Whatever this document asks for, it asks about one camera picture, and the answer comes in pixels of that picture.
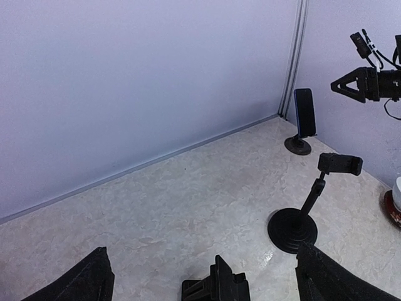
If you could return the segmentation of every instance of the wall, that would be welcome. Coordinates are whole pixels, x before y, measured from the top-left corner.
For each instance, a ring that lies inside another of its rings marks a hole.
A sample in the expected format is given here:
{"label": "wall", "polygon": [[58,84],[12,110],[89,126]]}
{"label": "wall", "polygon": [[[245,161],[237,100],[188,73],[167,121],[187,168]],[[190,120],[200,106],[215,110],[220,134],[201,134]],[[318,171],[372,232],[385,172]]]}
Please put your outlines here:
{"label": "wall", "polygon": [[275,114],[296,5],[1,1],[0,218]]}
{"label": "wall", "polygon": [[[310,0],[296,81],[296,88],[313,91],[318,138],[340,153],[362,157],[365,170],[391,186],[401,175],[401,122],[386,115],[384,100],[358,103],[332,92],[330,83],[359,66],[368,66],[350,39],[362,28],[391,58],[394,36],[401,34],[400,14],[398,0]],[[401,103],[388,107],[401,116]],[[295,123],[293,100],[288,118]]]}

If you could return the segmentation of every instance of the vertical metal strip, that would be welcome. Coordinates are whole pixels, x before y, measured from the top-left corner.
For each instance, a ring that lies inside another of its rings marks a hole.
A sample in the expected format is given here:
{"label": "vertical metal strip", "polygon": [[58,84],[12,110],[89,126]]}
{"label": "vertical metal strip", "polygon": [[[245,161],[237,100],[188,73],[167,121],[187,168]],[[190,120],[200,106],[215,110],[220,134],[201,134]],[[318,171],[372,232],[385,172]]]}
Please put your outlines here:
{"label": "vertical metal strip", "polygon": [[289,68],[288,68],[288,71],[286,74],[286,84],[284,86],[283,95],[281,96],[280,106],[279,106],[279,110],[278,110],[278,115],[280,117],[283,117],[283,111],[284,111],[284,107],[285,107],[286,100],[287,100],[289,85],[290,85],[291,77],[293,74],[294,60],[296,57],[296,52],[297,52],[297,47],[298,47],[299,27],[301,26],[302,11],[303,11],[304,3],[305,3],[305,0],[301,0],[299,2],[299,6],[298,6],[296,27],[295,27],[295,32],[294,32],[294,40],[293,40],[293,44],[292,44],[293,50],[292,50],[292,54],[291,54],[291,59],[289,61]]}
{"label": "vertical metal strip", "polygon": [[287,119],[287,116],[288,116],[289,105],[291,103],[291,98],[292,98],[292,91],[294,90],[295,81],[296,81],[296,75],[297,75],[297,72],[298,72],[299,58],[301,56],[303,38],[304,38],[304,35],[305,35],[306,20],[308,19],[308,6],[309,6],[309,0],[305,0],[305,10],[304,10],[304,13],[303,13],[301,33],[299,35],[298,53],[297,53],[296,59],[294,61],[294,73],[293,73],[291,86],[290,86],[290,88],[288,90],[289,97],[288,97],[288,101],[286,102],[286,109],[285,109],[285,113],[284,113],[284,118],[285,119]]}

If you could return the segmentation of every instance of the white cup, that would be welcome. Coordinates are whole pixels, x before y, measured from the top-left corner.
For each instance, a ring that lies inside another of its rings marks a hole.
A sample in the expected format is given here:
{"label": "white cup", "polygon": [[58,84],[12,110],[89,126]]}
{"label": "white cup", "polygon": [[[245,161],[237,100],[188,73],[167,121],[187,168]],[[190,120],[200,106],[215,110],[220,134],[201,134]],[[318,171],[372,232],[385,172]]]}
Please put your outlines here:
{"label": "white cup", "polygon": [[393,186],[393,200],[395,208],[401,212],[401,177],[395,180]]}

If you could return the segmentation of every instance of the round black base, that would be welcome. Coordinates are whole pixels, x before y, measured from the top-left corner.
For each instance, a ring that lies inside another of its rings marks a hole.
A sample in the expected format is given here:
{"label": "round black base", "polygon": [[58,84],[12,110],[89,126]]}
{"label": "round black base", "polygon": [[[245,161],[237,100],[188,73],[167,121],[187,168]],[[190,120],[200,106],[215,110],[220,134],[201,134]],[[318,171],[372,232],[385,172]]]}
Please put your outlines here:
{"label": "round black base", "polygon": [[292,227],[301,210],[285,208],[277,211],[269,220],[268,233],[271,241],[282,251],[297,254],[301,242],[312,243],[318,238],[318,228],[308,215],[300,228]]}
{"label": "round black base", "polygon": [[302,139],[295,139],[294,137],[287,138],[284,141],[284,145],[287,150],[292,152],[293,154],[306,156],[309,155],[312,151],[312,147],[307,143],[307,141]]}

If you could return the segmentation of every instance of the baseboard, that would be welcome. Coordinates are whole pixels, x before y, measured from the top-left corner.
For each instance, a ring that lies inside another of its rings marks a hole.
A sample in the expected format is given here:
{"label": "baseboard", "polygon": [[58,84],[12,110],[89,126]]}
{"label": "baseboard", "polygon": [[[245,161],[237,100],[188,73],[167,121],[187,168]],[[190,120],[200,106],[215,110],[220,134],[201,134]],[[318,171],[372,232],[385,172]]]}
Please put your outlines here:
{"label": "baseboard", "polygon": [[274,118],[276,118],[277,116],[278,116],[277,114],[274,114],[274,115],[272,115],[272,116],[265,117],[265,118],[263,118],[263,119],[261,119],[261,120],[252,122],[252,123],[250,123],[250,124],[244,125],[244,126],[242,126],[242,127],[239,127],[239,128],[237,128],[237,129],[234,129],[234,130],[230,130],[230,131],[228,131],[228,132],[226,132],[226,133],[217,135],[217,136],[212,137],[212,138],[210,138],[210,139],[206,139],[206,140],[204,140],[204,141],[202,141],[202,142],[198,142],[198,143],[193,144],[193,145],[190,145],[190,146],[188,146],[188,147],[184,147],[183,149],[180,149],[180,150],[178,150],[178,151],[175,151],[175,152],[172,152],[172,153],[170,153],[170,154],[164,155],[164,156],[162,156],[162,157],[159,157],[159,158],[157,158],[157,159],[151,160],[151,161],[146,162],[146,163],[144,163],[144,164],[131,167],[131,168],[127,169],[126,171],[119,172],[118,174],[112,175],[112,176],[110,176],[110,177],[106,177],[106,178],[104,178],[104,179],[102,179],[102,180],[100,180],[100,181],[96,181],[96,182],[94,182],[94,183],[92,183],[92,184],[83,186],[83,187],[81,187],[81,188],[79,188],[79,189],[76,189],[76,190],[74,190],[74,191],[71,191],[70,193],[63,194],[63,195],[61,195],[61,196],[58,196],[57,198],[50,199],[49,201],[45,201],[45,202],[43,202],[43,203],[41,203],[41,204],[39,204],[39,205],[36,205],[36,206],[31,207],[31,208],[22,210],[22,211],[20,211],[20,212],[18,212],[18,213],[14,213],[14,214],[12,214],[12,215],[10,215],[10,216],[7,216],[7,217],[5,217],[5,218],[1,218],[1,219],[0,219],[0,224],[7,223],[8,221],[11,221],[12,219],[19,218],[19,217],[21,217],[21,216],[24,216],[25,214],[32,213],[33,211],[36,211],[36,210],[39,210],[39,209],[41,209],[41,208],[43,208],[43,207],[46,207],[46,206],[49,206],[49,205],[51,205],[51,204],[57,203],[58,201],[61,201],[61,200],[66,199],[66,198],[69,198],[69,197],[74,196],[74,195],[76,195],[76,194],[78,194],[78,193],[82,193],[82,192],[84,192],[84,191],[86,191],[86,190],[89,190],[89,189],[91,189],[91,188],[94,188],[94,187],[97,187],[97,186],[99,186],[99,185],[105,184],[105,183],[107,183],[107,182],[109,182],[109,181],[118,179],[119,177],[125,176],[126,174],[130,174],[131,172],[138,171],[138,170],[143,169],[143,168],[145,168],[145,167],[148,167],[148,166],[150,166],[150,165],[152,165],[152,164],[155,164],[155,163],[158,163],[158,162],[161,162],[161,161],[170,159],[171,157],[174,157],[174,156],[177,156],[177,155],[179,155],[179,154],[182,154],[183,152],[187,152],[187,151],[190,151],[190,150],[192,150],[192,149],[196,149],[196,148],[198,148],[198,147],[200,147],[200,146],[203,146],[203,145],[205,145],[205,144],[208,144],[208,143],[214,142],[214,141],[216,141],[216,140],[225,138],[225,137],[227,137],[227,136],[229,136],[229,135],[232,135],[232,134],[235,134],[235,133],[240,132],[240,131],[242,131],[242,130],[245,130],[245,129],[248,129],[248,128],[250,128],[250,127],[253,127],[253,126],[257,125],[257,124],[261,124],[262,122],[265,122],[265,121],[274,119]]}

